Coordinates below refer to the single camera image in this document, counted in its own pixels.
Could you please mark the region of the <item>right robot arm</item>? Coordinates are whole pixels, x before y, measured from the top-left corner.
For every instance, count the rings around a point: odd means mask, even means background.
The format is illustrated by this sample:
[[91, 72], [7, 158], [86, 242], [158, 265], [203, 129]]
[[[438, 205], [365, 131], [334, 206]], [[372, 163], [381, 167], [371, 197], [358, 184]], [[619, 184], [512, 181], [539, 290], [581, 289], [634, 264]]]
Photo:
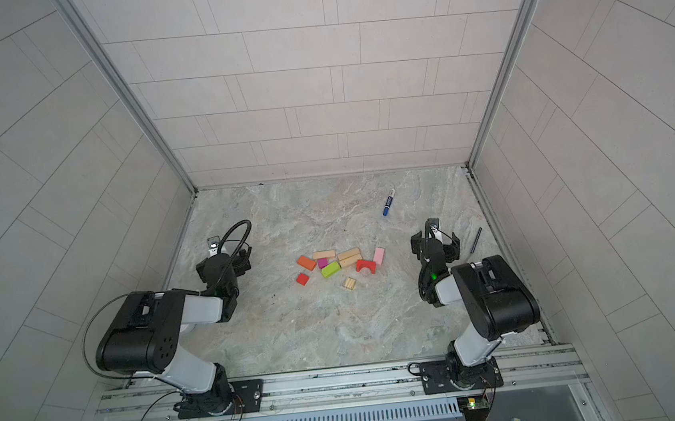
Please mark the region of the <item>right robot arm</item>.
[[460, 303], [469, 317], [443, 361], [419, 366], [425, 393], [499, 388], [503, 380], [492, 354], [505, 336], [537, 324], [540, 306], [502, 256], [454, 266], [461, 253], [456, 234], [445, 234], [437, 218], [428, 218], [424, 227], [410, 238], [421, 264], [419, 297], [435, 307]]

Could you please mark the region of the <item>natural wood block 31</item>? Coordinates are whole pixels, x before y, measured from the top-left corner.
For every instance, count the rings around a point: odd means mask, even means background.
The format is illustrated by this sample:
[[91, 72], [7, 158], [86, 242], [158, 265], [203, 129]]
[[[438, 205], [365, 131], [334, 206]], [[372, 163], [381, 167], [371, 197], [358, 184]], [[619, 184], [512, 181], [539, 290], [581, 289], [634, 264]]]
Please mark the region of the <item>natural wood block 31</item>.
[[314, 260], [335, 259], [337, 257], [337, 254], [334, 250], [314, 252], [312, 255]]

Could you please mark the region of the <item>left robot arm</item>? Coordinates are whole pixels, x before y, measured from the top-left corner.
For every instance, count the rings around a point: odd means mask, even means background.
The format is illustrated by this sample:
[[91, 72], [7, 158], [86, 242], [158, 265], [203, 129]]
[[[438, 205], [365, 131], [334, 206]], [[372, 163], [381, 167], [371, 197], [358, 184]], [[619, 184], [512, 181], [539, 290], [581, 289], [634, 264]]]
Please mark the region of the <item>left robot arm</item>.
[[222, 247], [197, 264], [203, 292], [170, 289], [133, 292], [102, 337], [96, 351], [100, 371], [144, 375], [172, 385], [181, 400], [178, 418], [197, 419], [260, 410], [260, 380], [232, 383], [219, 363], [182, 348], [180, 336], [195, 326], [230, 322], [240, 295], [237, 278], [250, 270], [247, 244], [230, 255]]

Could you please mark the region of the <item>natural wood block 29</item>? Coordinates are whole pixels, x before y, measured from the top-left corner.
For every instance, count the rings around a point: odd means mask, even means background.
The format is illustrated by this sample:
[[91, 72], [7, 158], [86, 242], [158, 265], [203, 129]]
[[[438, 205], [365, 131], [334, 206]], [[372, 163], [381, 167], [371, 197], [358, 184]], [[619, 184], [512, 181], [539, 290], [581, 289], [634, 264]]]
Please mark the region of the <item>natural wood block 29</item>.
[[338, 260], [340, 260], [340, 262], [341, 262], [341, 260], [349, 259], [349, 258], [351, 258], [352, 256], [360, 255], [360, 254], [361, 254], [361, 253], [360, 253], [360, 249], [359, 249], [359, 248], [353, 248], [353, 249], [351, 249], [351, 250], [348, 250], [348, 251], [345, 251], [345, 252], [341, 252], [341, 254], [338, 254], [338, 255], [337, 255], [337, 258], [338, 258]]

